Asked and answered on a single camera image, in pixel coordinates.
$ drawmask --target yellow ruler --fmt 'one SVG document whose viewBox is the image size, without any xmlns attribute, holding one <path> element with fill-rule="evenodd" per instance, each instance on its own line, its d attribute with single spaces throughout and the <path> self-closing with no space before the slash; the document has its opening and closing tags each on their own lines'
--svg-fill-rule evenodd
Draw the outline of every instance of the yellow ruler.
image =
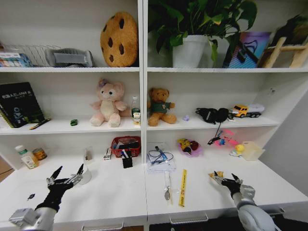
<svg viewBox="0 0 308 231">
<path fill-rule="evenodd" d="M 184 207 L 187 170 L 183 169 L 179 206 Z"/>
</svg>

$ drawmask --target pink stuffed bunny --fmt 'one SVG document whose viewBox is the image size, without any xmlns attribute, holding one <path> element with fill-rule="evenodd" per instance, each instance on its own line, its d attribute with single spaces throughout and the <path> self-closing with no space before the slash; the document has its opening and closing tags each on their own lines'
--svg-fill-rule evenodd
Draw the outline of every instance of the pink stuffed bunny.
<svg viewBox="0 0 308 231">
<path fill-rule="evenodd" d="M 110 127 L 118 127 L 121 122 L 119 111 L 127 109 L 127 104 L 121 101 L 124 95 L 124 84 L 122 82 L 111 84 L 105 79 L 100 79 L 96 93 L 100 101 L 91 106 L 98 112 L 92 116 L 90 123 L 93 126 L 100 126 L 104 121 L 108 121 Z"/>
</svg>

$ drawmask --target black book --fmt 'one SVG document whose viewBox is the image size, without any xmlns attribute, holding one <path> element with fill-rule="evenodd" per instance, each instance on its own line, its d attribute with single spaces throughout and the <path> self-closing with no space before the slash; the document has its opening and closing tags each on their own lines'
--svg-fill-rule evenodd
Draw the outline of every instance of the black book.
<svg viewBox="0 0 308 231">
<path fill-rule="evenodd" d="M 45 119 L 28 82 L 0 85 L 0 113 L 14 128 Z"/>
</svg>

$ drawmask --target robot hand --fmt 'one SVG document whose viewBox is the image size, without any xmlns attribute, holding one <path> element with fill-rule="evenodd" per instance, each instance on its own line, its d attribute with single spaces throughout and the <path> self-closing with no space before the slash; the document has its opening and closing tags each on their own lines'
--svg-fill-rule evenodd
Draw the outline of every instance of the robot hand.
<svg viewBox="0 0 308 231">
<path fill-rule="evenodd" d="M 220 177 L 214 172 L 214 180 L 226 186 L 238 209 L 239 219 L 246 231 L 275 231 L 273 219 L 263 209 L 256 206 L 253 198 L 255 189 L 249 185 L 243 185 L 236 175 L 232 174 L 234 180 Z"/>
<path fill-rule="evenodd" d="M 59 211 L 59 204 L 61 203 L 61 199 L 66 190 L 71 189 L 74 185 L 79 183 L 82 179 L 83 173 L 83 164 L 80 166 L 77 174 L 72 174 L 71 178 L 65 179 L 58 179 L 62 166 L 59 167 L 55 172 L 52 174 L 50 178 L 47 178 L 47 187 L 50 190 L 49 194 L 47 195 L 46 199 L 43 203 L 39 204 L 36 209 L 42 207 L 53 208 L 57 212 Z"/>
<path fill-rule="evenodd" d="M 44 202 L 39 204 L 35 210 L 22 208 L 14 212 L 9 221 L 23 231 L 51 231 L 53 218 L 59 211 L 59 204 L 66 190 L 71 189 L 82 179 L 83 164 L 77 174 L 71 178 L 58 179 L 62 166 L 59 167 L 50 178 L 47 178 L 47 186 L 50 190 Z"/>
</svg>

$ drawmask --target black headphones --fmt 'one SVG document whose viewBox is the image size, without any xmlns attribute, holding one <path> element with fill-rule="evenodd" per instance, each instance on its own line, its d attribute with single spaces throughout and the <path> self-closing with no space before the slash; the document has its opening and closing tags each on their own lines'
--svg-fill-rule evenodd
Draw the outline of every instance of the black headphones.
<svg viewBox="0 0 308 231">
<path fill-rule="evenodd" d="M 202 119 L 210 124 L 216 124 L 224 122 L 229 115 L 229 110 L 227 108 L 197 108 L 196 113 L 202 116 Z"/>
</svg>

